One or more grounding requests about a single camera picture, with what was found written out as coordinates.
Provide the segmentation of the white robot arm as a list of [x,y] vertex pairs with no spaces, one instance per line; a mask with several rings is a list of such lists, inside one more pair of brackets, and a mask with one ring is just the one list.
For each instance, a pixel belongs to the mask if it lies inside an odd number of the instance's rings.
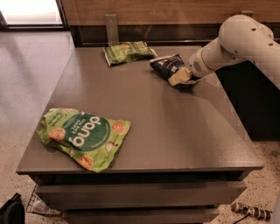
[[280,45],[272,30],[252,17],[235,15],[225,20],[218,37],[195,52],[168,82],[173,87],[194,84],[194,77],[200,79],[246,60],[280,89]]

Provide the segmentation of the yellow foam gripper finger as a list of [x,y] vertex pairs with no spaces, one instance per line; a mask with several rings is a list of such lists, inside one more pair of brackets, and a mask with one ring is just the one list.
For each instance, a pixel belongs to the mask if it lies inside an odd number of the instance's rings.
[[188,67],[183,66],[168,79],[168,82],[172,87],[178,84],[188,84],[192,78],[192,75],[192,71]]

